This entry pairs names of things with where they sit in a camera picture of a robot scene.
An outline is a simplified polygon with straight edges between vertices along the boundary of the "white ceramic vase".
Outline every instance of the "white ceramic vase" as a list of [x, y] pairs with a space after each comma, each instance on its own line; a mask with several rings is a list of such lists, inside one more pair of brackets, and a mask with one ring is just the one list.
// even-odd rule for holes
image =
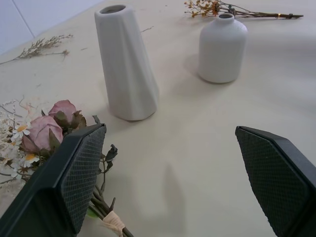
[[207, 81], [225, 83], [240, 73], [247, 28], [229, 13], [217, 16], [201, 31], [198, 73]]
[[159, 91], [133, 8], [108, 6], [94, 16], [110, 111], [146, 119], [157, 110]]

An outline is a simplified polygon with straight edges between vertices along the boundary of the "white wall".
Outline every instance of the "white wall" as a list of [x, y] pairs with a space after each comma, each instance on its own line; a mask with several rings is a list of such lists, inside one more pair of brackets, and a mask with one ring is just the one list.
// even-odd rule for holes
[[0, 0], [0, 54], [103, 0]]

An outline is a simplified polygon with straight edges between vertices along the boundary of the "dried wildflower sprig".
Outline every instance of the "dried wildflower sprig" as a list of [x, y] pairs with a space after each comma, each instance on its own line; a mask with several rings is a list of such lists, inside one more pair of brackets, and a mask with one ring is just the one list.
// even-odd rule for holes
[[190, 13], [194, 18], [195, 16], [201, 15], [202, 17], [217, 16], [219, 13], [231, 13], [235, 18], [262, 18], [262, 17], [273, 17], [273, 18], [300, 18], [304, 15], [293, 15], [293, 14], [280, 14], [280, 13], [264, 13], [249, 11], [240, 6], [225, 3], [221, 0], [196, 0], [186, 1], [185, 6], [190, 9], [185, 13]]
[[0, 63], [0, 65], [4, 63], [12, 62], [14, 60], [18, 60], [18, 59], [32, 58], [32, 57], [41, 56], [41, 55], [63, 54], [64, 56], [66, 56], [67, 54], [69, 54], [68, 50], [64, 50], [60, 53], [46, 53], [46, 54], [42, 54], [42, 51], [44, 49], [58, 47], [58, 44], [61, 43], [63, 39], [69, 39], [72, 37], [73, 35], [69, 34], [67, 36], [65, 35], [53, 36], [51, 39], [48, 39], [46, 41], [44, 41], [45, 38], [39, 39], [38, 41], [36, 41], [36, 43], [32, 43], [31, 47], [29, 47], [28, 49], [24, 48], [22, 53], [19, 56], [11, 60], [8, 60], [6, 62], [2, 62]]

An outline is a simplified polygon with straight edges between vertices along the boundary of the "pink rose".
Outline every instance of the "pink rose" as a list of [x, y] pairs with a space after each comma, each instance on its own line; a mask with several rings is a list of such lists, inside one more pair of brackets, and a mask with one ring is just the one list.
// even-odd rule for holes
[[[63, 141], [63, 130], [56, 123], [56, 121], [50, 116], [42, 116], [31, 122], [31, 128], [29, 137], [35, 143], [35, 145], [41, 149], [47, 149], [50, 151], [49, 145], [49, 130], [54, 133], [57, 140], [61, 143]], [[29, 138], [23, 136], [22, 144], [24, 148], [29, 152], [37, 152], [36, 147], [30, 141]]]
[[77, 110], [69, 100], [60, 100], [54, 104], [53, 108], [48, 112], [48, 115], [54, 117], [58, 111], [63, 112], [67, 117], [68, 123], [71, 123], [73, 120], [73, 113]]

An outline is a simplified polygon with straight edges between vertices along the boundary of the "tabletop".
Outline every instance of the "tabletop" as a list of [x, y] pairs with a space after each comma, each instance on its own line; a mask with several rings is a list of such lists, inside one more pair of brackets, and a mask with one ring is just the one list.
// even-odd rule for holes
[[[182, 0], [115, 1], [135, 14], [160, 90], [159, 107], [144, 121], [110, 114], [94, 11], [106, 1], [38, 38], [73, 34], [53, 51], [70, 53], [0, 65], [0, 101], [23, 96], [50, 108], [69, 99], [106, 123], [104, 152], [118, 156], [105, 199], [135, 237], [273, 237], [248, 181], [235, 137], [238, 125], [288, 138], [316, 164], [315, 1], [232, 0], [262, 12], [304, 14], [298, 20], [241, 19], [248, 44], [239, 78], [226, 84], [197, 76], [198, 38], [211, 18], [192, 19]], [[22, 45], [0, 56], [19, 55]], [[86, 219], [80, 237], [104, 236]]]

